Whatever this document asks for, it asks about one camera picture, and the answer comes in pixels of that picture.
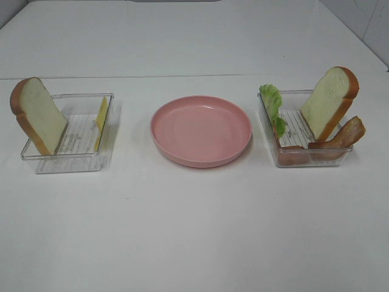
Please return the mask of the pink round plate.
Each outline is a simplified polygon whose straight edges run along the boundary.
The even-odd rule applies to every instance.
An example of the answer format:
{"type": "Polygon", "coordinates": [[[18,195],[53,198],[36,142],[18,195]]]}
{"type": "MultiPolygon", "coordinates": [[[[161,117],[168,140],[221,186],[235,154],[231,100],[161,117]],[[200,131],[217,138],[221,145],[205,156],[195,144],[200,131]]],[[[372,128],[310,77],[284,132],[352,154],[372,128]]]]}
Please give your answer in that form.
{"type": "Polygon", "coordinates": [[[196,168],[224,165],[247,148],[252,124],[245,111],[212,96],[182,97],[161,106],[150,131],[169,160],[196,168]]]}

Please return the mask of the bread slice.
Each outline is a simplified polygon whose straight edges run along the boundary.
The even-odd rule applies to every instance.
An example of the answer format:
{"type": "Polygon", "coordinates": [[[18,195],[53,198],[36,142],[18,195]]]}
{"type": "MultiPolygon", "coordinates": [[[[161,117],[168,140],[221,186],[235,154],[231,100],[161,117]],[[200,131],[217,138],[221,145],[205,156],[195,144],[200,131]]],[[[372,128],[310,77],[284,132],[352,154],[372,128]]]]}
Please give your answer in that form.
{"type": "Polygon", "coordinates": [[[348,68],[329,69],[300,108],[314,139],[324,142],[346,114],[359,92],[359,82],[348,68]]]}
{"type": "Polygon", "coordinates": [[[54,155],[67,120],[38,77],[21,80],[10,96],[10,108],[22,130],[43,156],[54,155]]]}

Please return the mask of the right clear plastic tray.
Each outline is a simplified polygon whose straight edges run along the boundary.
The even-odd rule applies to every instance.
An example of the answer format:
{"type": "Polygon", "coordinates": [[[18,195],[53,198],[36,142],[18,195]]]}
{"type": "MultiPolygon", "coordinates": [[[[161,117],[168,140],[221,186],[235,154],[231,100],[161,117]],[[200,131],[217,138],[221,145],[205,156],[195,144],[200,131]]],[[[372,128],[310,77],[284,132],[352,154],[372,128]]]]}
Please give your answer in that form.
{"type": "MultiPolygon", "coordinates": [[[[310,160],[307,164],[295,167],[332,167],[341,165],[344,158],[353,150],[353,146],[350,148],[340,149],[340,151],[344,151],[345,154],[341,158],[333,161],[313,161],[311,159],[311,154],[315,151],[320,152],[320,149],[316,150],[308,148],[308,144],[310,142],[315,142],[315,139],[309,126],[300,113],[300,107],[311,96],[311,93],[311,89],[280,92],[283,103],[279,108],[279,115],[287,122],[285,134],[279,138],[280,144],[282,147],[300,145],[305,149],[304,152],[309,154],[310,160]]],[[[277,146],[273,134],[273,126],[267,115],[267,111],[264,107],[260,94],[258,94],[258,99],[259,117],[266,135],[267,144],[275,163],[275,152],[277,150],[277,146]]]]}

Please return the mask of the green lettuce leaf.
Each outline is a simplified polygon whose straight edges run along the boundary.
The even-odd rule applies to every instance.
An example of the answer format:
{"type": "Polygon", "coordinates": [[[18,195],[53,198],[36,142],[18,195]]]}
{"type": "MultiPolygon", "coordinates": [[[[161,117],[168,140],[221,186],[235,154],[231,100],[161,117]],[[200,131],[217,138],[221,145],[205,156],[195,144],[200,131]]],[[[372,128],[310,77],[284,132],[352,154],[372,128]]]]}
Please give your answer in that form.
{"type": "Polygon", "coordinates": [[[261,85],[260,95],[272,126],[280,138],[285,134],[287,125],[287,122],[279,115],[279,108],[283,103],[282,96],[277,87],[271,84],[261,85]]]}

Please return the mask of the yellow cheese slice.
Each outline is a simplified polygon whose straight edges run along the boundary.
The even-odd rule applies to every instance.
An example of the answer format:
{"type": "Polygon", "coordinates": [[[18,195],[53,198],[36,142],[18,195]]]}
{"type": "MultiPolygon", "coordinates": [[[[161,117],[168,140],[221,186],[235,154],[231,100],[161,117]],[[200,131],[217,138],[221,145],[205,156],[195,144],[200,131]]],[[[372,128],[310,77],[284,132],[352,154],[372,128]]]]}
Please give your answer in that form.
{"type": "Polygon", "coordinates": [[[102,136],[103,127],[104,127],[104,124],[105,124],[107,112],[108,112],[108,101],[107,101],[107,97],[104,96],[102,98],[102,102],[100,104],[100,108],[99,108],[99,112],[97,114],[97,118],[95,119],[95,125],[98,128],[98,137],[96,138],[96,141],[95,141],[94,151],[97,151],[98,147],[100,145],[100,139],[101,139],[101,136],[102,136]]]}

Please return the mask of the long bacon strip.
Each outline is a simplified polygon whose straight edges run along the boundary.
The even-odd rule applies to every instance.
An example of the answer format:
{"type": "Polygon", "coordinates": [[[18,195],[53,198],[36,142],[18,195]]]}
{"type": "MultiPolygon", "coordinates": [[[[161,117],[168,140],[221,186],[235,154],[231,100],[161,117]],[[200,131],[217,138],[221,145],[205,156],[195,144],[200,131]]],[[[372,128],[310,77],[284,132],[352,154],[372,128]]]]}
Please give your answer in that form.
{"type": "Polygon", "coordinates": [[[339,159],[345,154],[340,149],[353,146],[364,136],[365,132],[366,129],[361,118],[354,116],[344,124],[330,141],[310,142],[308,144],[309,149],[320,149],[320,152],[315,151],[311,154],[311,159],[313,161],[333,161],[339,159]]]}

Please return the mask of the clear plastic tray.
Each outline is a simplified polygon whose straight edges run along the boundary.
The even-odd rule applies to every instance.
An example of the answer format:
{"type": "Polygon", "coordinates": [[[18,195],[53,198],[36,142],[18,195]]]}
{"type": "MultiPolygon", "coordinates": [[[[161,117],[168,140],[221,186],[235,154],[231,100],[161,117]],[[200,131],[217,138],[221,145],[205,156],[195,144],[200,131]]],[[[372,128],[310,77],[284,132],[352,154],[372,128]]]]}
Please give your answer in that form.
{"type": "Polygon", "coordinates": [[[56,153],[43,156],[28,140],[21,152],[25,161],[36,174],[74,173],[98,171],[111,160],[114,131],[117,115],[112,93],[97,94],[58,94],[52,96],[57,108],[67,119],[67,128],[58,145],[56,153]],[[95,119],[102,98],[106,96],[108,112],[103,127],[100,145],[94,151],[98,128],[95,119]]]}
{"type": "MultiPolygon", "coordinates": [[[[279,138],[280,144],[282,147],[300,145],[305,149],[304,152],[309,154],[310,160],[307,164],[295,167],[332,167],[341,165],[344,158],[353,150],[353,146],[350,148],[340,149],[340,151],[344,151],[345,154],[341,158],[333,161],[313,161],[311,159],[311,154],[315,151],[320,152],[320,149],[316,150],[308,148],[308,144],[310,142],[315,142],[315,139],[309,126],[300,113],[300,107],[311,96],[311,93],[311,89],[280,92],[283,103],[279,108],[279,115],[287,122],[285,134],[279,138]]],[[[275,152],[277,150],[277,146],[273,134],[273,126],[267,115],[267,111],[264,107],[260,94],[258,94],[258,99],[259,117],[266,135],[267,144],[275,163],[275,152]]]]}

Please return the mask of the left clear plastic tray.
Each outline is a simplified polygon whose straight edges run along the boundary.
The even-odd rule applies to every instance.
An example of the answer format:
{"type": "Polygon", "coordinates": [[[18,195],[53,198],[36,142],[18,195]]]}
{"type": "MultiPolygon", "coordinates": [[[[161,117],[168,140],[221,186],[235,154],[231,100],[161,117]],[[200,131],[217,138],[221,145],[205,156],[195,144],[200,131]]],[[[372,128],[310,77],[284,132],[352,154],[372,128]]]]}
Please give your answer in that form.
{"type": "Polygon", "coordinates": [[[36,174],[74,173],[98,171],[111,160],[114,131],[117,115],[112,93],[97,94],[58,94],[52,96],[57,108],[67,119],[67,128],[58,145],[56,153],[43,156],[28,140],[21,152],[25,161],[36,174]],[[94,151],[98,128],[95,119],[102,98],[106,96],[108,112],[103,127],[100,145],[94,151]]]}

